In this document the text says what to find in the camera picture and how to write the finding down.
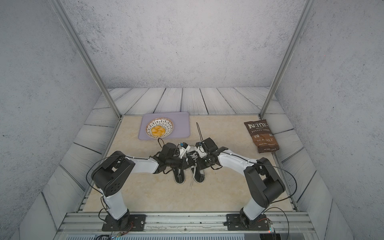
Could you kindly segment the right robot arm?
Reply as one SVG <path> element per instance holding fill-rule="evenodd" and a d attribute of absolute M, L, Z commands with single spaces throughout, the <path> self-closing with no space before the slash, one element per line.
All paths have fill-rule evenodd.
<path fill-rule="evenodd" d="M 255 160 L 240 156 L 226 147 L 218 148 L 210 138 L 196 143 L 196 148 L 204 167 L 219 165 L 245 177 L 251 194 L 249 202 L 240 210 L 245 224 L 260 219 L 267 207 L 286 191 L 276 167 L 267 158 Z"/>

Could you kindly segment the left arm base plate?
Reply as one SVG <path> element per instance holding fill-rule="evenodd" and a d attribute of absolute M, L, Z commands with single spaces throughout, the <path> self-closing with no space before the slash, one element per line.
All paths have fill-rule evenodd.
<path fill-rule="evenodd" d="M 146 218 L 147 215 L 126 214 L 121 219 L 115 220 L 107 215 L 102 226 L 102 232 L 142 232 Z"/>

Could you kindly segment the black canvas sneaker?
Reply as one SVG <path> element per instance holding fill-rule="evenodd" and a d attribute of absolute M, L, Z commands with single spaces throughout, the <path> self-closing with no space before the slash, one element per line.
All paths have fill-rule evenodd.
<path fill-rule="evenodd" d="M 184 173 L 184 170 L 180 169 L 180 168 L 174 168 L 172 170 L 173 174 L 174 174 L 174 180 L 175 182 L 178 184 L 178 185 L 181 185 L 185 182 L 186 180 L 186 177 L 185 177 L 185 173 Z"/>
<path fill-rule="evenodd" d="M 193 179 L 196 183 L 201 184 L 205 181 L 205 173 L 201 168 L 201 158 L 197 151 L 187 153 L 187 159 L 193 165 L 190 167 Z"/>

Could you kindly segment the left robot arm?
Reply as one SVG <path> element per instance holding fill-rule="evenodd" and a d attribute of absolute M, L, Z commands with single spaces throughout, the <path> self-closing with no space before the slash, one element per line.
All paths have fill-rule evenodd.
<path fill-rule="evenodd" d="M 159 174 L 171 168 L 176 180 L 183 183 L 183 170 L 194 167 L 196 161 L 187 157 L 187 150 L 167 143 L 162 150 L 148 158 L 136 158 L 116 151 L 107 157 L 91 174 L 96 187 L 102 194 L 102 203 L 113 220 L 129 215 L 121 189 L 131 173 Z"/>

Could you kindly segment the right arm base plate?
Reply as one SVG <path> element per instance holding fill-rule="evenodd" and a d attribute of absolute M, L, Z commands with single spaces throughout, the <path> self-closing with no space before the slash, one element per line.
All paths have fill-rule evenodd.
<path fill-rule="evenodd" d="M 254 220 L 248 219 L 246 215 L 227 214 L 224 226 L 228 231 L 267 231 L 271 230 L 270 220 L 266 215 L 260 215 Z"/>

